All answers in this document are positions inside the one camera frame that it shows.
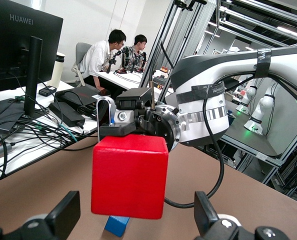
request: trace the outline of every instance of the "red cube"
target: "red cube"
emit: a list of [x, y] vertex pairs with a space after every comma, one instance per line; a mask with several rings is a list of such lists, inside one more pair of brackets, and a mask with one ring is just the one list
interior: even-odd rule
[[169, 151], [164, 138], [106, 136], [93, 149], [91, 211], [160, 219]]

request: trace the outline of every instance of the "power adapter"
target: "power adapter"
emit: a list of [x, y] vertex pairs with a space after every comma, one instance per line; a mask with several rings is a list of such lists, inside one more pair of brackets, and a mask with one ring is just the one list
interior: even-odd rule
[[48, 107], [59, 118], [63, 115], [63, 122], [69, 127], [82, 126], [85, 123], [85, 118], [66, 102], [52, 102]]

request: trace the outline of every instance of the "blue block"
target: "blue block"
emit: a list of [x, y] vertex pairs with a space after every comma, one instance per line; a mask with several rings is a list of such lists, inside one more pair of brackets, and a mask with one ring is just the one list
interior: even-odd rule
[[104, 229], [118, 237], [122, 237], [129, 220], [130, 218], [126, 216], [109, 216]]

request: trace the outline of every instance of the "screw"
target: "screw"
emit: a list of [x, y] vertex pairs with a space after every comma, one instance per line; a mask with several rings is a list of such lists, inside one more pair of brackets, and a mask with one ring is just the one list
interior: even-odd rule
[[227, 228], [232, 227], [232, 223], [230, 223], [228, 220], [224, 219], [221, 223], [222, 223], [222, 225], [224, 225]]
[[39, 223], [37, 221], [31, 222], [29, 225], [27, 225], [27, 228], [29, 229], [33, 229], [35, 227], [37, 227], [39, 225]]
[[125, 119], [127, 119], [127, 113], [125, 111], [121, 111], [117, 117], [119, 120], [124, 121]]
[[263, 233], [268, 236], [269, 238], [276, 237], [276, 234], [269, 228], [263, 229]]

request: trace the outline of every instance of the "computer monitor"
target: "computer monitor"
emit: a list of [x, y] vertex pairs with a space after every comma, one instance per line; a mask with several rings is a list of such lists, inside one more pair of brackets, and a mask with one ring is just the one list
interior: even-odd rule
[[31, 36], [42, 39], [38, 77], [43, 82], [51, 79], [62, 24], [60, 17], [0, 0], [0, 91], [28, 85]]

